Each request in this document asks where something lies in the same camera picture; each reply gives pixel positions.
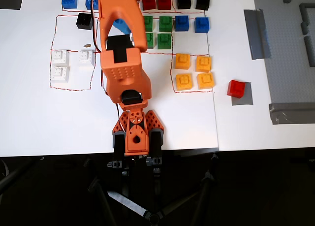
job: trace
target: yellow lego brick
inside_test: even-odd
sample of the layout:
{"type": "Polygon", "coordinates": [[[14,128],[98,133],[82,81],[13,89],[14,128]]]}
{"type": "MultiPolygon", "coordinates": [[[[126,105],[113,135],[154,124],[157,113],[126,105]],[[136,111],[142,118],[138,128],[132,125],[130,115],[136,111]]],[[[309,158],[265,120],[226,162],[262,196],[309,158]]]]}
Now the yellow lego brick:
{"type": "Polygon", "coordinates": [[[197,56],[196,72],[210,72],[210,70],[211,70],[211,57],[197,56]]]}
{"type": "Polygon", "coordinates": [[[198,88],[208,89],[215,86],[212,73],[201,73],[197,75],[198,88]]]}
{"type": "Polygon", "coordinates": [[[190,67],[190,55],[189,54],[176,54],[176,69],[189,69],[190,67]]]}
{"type": "Polygon", "coordinates": [[[191,74],[176,75],[176,86],[178,91],[190,90],[192,88],[191,74]]]}

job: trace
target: blue lego brick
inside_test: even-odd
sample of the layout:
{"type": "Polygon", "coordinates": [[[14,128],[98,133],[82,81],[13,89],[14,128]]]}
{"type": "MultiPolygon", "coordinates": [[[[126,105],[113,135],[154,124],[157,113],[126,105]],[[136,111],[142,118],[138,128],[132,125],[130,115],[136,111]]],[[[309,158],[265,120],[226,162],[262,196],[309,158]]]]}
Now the blue lego brick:
{"type": "Polygon", "coordinates": [[[209,29],[209,18],[195,18],[195,33],[207,33],[209,29]]]}
{"type": "Polygon", "coordinates": [[[175,22],[176,32],[188,32],[189,30],[188,16],[175,16],[175,22]]]}
{"type": "MultiPolygon", "coordinates": [[[[91,10],[91,0],[85,0],[87,10],[91,10]]],[[[98,10],[98,0],[93,0],[93,10],[98,10]]]]}
{"type": "Polygon", "coordinates": [[[117,19],[114,24],[114,27],[116,27],[118,30],[120,30],[123,34],[130,34],[131,30],[127,26],[127,24],[122,19],[117,19]]]}
{"type": "Polygon", "coordinates": [[[64,9],[77,8],[78,0],[61,0],[64,9]]]}

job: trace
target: black floor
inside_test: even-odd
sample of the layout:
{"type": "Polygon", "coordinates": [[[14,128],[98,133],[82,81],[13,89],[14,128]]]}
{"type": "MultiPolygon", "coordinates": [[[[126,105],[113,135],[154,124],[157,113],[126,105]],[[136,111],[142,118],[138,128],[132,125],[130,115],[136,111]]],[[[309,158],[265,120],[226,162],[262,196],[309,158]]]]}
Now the black floor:
{"type": "MultiPolygon", "coordinates": [[[[188,158],[164,154],[161,204],[167,205],[200,186],[212,154],[188,158]]],[[[221,152],[218,157],[217,184],[211,189],[202,225],[315,225],[315,149],[221,152]]],[[[83,166],[87,158],[104,186],[119,192],[121,178],[106,167],[110,154],[45,157],[3,194],[0,225],[106,225],[95,194],[87,191],[94,177],[91,168],[83,166]]],[[[13,171],[26,158],[2,160],[13,171]]],[[[157,205],[152,200],[152,170],[144,159],[134,164],[130,198],[153,211],[157,205]]],[[[197,200],[191,199],[159,225],[189,225],[197,200]]],[[[150,225],[133,212],[125,219],[114,200],[110,205],[118,225],[150,225]]]]}

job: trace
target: gray square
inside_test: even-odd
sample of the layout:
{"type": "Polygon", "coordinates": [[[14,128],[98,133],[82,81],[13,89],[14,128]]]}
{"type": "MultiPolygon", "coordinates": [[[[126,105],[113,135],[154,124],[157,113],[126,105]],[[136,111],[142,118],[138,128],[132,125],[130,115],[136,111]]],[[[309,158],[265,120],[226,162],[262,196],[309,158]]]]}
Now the gray square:
{"type": "Polygon", "coordinates": [[[246,82],[245,92],[242,98],[232,97],[232,105],[244,105],[244,104],[253,105],[252,84],[250,82],[246,82]]]}

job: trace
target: green lego brick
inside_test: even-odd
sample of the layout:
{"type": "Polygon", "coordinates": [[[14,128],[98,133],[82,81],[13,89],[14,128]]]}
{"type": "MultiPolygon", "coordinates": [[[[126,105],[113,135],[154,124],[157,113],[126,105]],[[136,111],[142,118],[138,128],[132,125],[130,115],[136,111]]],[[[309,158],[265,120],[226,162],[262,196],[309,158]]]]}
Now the green lego brick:
{"type": "Polygon", "coordinates": [[[146,28],[146,32],[153,31],[153,16],[143,16],[144,17],[144,27],[146,28]]]}
{"type": "Polygon", "coordinates": [[[168,16],[160,16],[159,18],[159,31],[172,32],[173,31],[173,18],[168,16]]]}
{"type": "Polygon", "coordinates": [[[153,49],[153,47],[154,47],[153,33],[146,33],[146,35],[147,35],[148,49],[153,49]]]}
{"type": "Polygon", "coordinates": [[[157,48],[159,50],[170,49],[172,47],[172,37],[170,33],[160,33],[157,35],[157,48]]]}

